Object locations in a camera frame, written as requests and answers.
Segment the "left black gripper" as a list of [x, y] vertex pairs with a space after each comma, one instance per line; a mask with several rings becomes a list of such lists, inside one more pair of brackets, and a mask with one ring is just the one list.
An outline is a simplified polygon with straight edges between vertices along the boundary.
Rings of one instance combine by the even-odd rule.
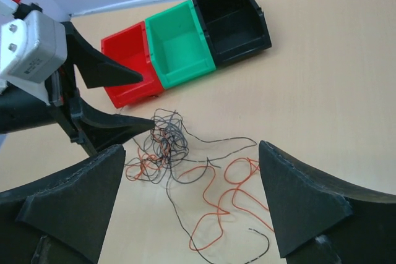
[[143, 76], [95, 49], [72, 22], [62, 25], [66, 33], [67, 59], [45, 80], [49, 104], [10, 83], [1, 94], [1, 133], [58, 124], [72, 143], [92, 156], [153, 129], [155, 124], [151, 119], [107, 114], [81, 98], [74, 66], [87, 88], [135, 84], [143, 81]]

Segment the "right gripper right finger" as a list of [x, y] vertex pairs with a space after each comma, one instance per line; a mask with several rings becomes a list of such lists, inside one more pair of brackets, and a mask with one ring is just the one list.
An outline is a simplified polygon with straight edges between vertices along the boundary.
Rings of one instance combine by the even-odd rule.
[[395, 263], [395, 196], [354, 185], [261, 141], [259, 167], [287, 263]]

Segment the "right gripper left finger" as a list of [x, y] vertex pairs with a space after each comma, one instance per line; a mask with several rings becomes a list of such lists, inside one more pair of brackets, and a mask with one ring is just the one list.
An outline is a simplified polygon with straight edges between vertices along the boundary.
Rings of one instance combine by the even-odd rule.
[[113, 145], [1, 192], [1, 263], [98, 263], [125, 159]]

